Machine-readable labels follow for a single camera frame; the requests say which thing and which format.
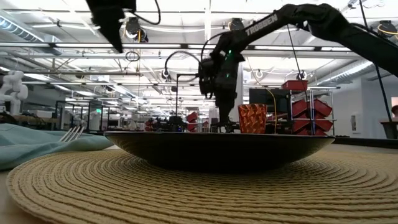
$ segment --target white humanoid robot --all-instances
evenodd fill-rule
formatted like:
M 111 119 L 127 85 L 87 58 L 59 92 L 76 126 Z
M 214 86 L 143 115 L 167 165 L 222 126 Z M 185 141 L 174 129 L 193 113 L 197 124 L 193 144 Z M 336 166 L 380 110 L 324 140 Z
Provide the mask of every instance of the white humanoid robot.
M 9 71 L 6 76 L 3 76 L 3 84 L 0 88 L 0 113 L 6 112 L 5 102 L 10 101 L 10 114 L 19 114 L 21 100 L 25 100 L 28 93 L 27 86 L 22 84 L 23 76 L 24 73 L 21 71 Z M 13 92 L 10 95 L 6 95 L 9 90 L 13 90 Z

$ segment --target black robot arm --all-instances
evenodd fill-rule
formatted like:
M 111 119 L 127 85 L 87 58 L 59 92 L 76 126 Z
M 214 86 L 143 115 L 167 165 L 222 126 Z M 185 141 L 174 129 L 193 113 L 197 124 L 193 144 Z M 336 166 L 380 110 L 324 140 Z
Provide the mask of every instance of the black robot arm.
M 210 58 L 201 62 L 200 91 L 206 96 L 215 95 L 221 123 L 229 122 L 228 114 L 234 106 L 238 64 L 244 61 L 241 52 L 251 42 L 287 24 L 323 40 L 337 42 L 398 77 L 398 67 L 394 63 L 398 47 L 392 42 L 377 33 L 369 33 L 366 27 L 350 24 L 328 4 L 287 4 L 245 29 L 222 34 Z

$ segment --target wooden table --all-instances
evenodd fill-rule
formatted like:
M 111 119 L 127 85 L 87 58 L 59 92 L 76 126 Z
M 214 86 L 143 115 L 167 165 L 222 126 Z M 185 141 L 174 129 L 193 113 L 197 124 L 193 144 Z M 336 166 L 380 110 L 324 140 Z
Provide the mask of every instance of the wooden table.
M 375 147 L 361 147 L 361 146 L 346 146 L 339 144 L 332 144 L 323 150 L 328 151 L 346 151 L 346 152 L 370 152 L 370 153 L 385 153 L 385 154 L 398 154 L 396 149 L 381 149 Z M 24 212 L 22 209 L 12 201 L 8 194 L 6 187 L 7 172 L 0 172 L 0 220 L 2 224 L 43 224 L 47 223 L 32 215 Z

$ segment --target placemat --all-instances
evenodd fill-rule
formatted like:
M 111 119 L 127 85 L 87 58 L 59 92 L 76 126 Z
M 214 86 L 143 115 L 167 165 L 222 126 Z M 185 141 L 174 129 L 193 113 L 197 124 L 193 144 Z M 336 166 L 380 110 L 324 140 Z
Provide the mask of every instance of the placemat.
M 277 170 L 202 174 L 122 150 L 66 152 L 20 165 L 7 187 L 22 209 L 53 223 L 396 224 L 397 161 L 321 151 Z

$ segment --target person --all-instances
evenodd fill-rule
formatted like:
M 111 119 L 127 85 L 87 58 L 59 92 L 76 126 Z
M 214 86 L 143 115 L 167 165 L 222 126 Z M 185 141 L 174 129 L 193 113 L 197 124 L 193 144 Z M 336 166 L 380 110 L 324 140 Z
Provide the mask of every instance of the person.
M 395 105 L 391 108 L 391 112 L 395 118 L 398 118 L 398 105 Z

